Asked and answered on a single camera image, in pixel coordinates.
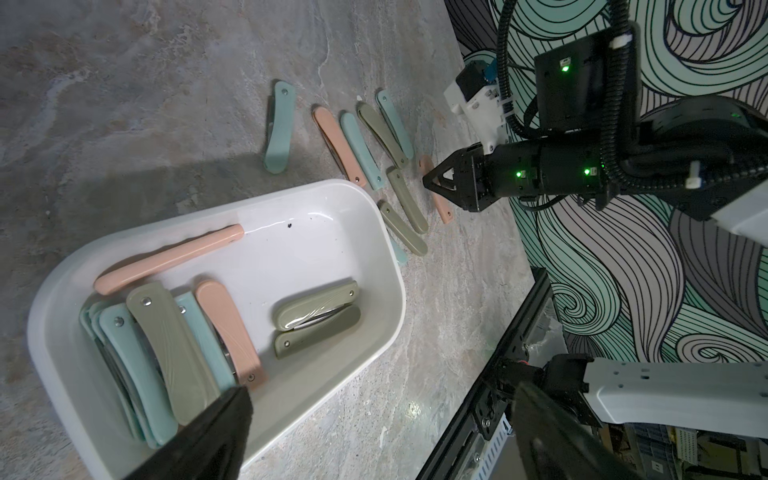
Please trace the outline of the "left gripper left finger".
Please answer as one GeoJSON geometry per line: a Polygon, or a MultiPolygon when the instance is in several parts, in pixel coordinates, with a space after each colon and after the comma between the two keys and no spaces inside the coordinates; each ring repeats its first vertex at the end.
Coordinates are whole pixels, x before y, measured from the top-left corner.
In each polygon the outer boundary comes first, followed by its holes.
{"type": "Polygon", "coordinates": [[[130,479],[236,479],[253,416],[248,389],[227,390],[157,450],[130,479]]]}

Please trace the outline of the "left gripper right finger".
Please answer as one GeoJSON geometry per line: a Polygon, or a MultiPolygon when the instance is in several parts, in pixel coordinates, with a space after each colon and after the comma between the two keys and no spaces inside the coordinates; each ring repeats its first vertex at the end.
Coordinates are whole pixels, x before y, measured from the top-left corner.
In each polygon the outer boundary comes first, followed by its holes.
{"type": "Polygon", "coordinates": [[[514,430],[529,479],[639,477],[532,383],[516,388],[514,430]]]}

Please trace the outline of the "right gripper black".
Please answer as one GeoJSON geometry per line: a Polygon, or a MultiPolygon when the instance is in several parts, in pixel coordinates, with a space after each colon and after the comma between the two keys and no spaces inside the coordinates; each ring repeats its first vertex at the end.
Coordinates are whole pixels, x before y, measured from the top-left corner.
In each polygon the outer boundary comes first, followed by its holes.
{"type": "Polygon", "coordinates": [[[479,212],[506,197],[581,195],[588,199],[606,191],[598,147],[590,141],[524,141],[485,152],[481,143],[460,148],[429,168],[423,180],[472,180],[474,186],[445,187],[425,181],[425,188],[469,212],[479,212]]]}

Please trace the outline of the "olive knife row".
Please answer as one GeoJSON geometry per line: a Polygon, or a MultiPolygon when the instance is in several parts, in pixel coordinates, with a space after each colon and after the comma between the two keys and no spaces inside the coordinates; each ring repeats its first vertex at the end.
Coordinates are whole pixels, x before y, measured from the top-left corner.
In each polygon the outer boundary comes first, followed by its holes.
{"type": "Polygon", "coordinates": [[[387,201],[380,200],[378,207],[384,223],[411,253],[420,257],[428,253],[425,241],[406,224],[387,201]]]}
{"type": "Polygon", "coordinates": [[[402,171],[393,166],[386,170],[386,176],[413,229],[419,234],[426,234],[428,222],[410,193],[402,171]]]}

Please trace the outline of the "white storage box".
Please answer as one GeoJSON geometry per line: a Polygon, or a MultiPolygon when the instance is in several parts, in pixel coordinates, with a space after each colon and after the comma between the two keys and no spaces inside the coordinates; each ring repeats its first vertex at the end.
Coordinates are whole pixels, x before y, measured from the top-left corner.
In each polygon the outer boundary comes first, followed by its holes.
{"type": "Polygon", "coordinates": [[[146,477],[226,391],[244,462],[395,340],[405,290],[373,199],[326,180],[96,240],[44,281],[28,345],[89,473],[146,477]]]}

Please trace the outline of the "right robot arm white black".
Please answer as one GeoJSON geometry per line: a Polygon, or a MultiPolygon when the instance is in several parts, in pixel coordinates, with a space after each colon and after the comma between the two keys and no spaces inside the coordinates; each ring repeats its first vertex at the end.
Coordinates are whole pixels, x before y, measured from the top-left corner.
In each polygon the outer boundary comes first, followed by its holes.
{"type": "Polygon", "coordinates": [[[510,203],[565,349],[536,381],[592,424],[767,435],[767,5],[488,1],[451,13],[478,142],[423,185],[510,203]]]}

